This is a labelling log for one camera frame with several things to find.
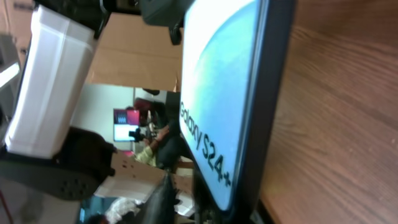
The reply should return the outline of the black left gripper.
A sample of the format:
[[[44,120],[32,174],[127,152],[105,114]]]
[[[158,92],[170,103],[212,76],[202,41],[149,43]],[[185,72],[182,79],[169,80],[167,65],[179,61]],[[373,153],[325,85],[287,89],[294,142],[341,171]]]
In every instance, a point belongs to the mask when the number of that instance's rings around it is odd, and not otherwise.
[[[140,10],[144,22],[150,26],[169,29],[172,45],[180,45],[184,16],[194,0],[141,0]]]

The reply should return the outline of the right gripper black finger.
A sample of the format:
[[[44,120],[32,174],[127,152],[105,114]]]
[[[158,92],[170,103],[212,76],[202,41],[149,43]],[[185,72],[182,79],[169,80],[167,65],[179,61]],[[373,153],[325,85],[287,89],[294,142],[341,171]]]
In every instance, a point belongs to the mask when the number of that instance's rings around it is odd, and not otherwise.
[[[164,178],[136,215],[137,224],[174,224],[178,189],[174,187],[172,175],[166,172]]]

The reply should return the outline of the Galaxy S24+ smartphone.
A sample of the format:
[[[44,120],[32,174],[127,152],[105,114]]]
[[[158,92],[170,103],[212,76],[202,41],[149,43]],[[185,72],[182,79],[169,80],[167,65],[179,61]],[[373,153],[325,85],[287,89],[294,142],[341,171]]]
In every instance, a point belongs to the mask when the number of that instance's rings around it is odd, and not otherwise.
[[[199,0],[184,18],[180,129],[197,223],[249,223],[284,71],[294,0]]]

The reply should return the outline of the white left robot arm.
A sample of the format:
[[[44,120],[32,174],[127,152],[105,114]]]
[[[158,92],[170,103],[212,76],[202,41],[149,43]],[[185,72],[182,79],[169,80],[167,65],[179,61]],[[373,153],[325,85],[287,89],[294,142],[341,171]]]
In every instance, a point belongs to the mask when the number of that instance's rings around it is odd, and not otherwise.
[[[144,212],[194,214],[192,180],[128,158],[70,121],[112,12],[112,1],[37,1],[14,115],[1,145],[1,177],[66,202],[92,196],[145,202]]]

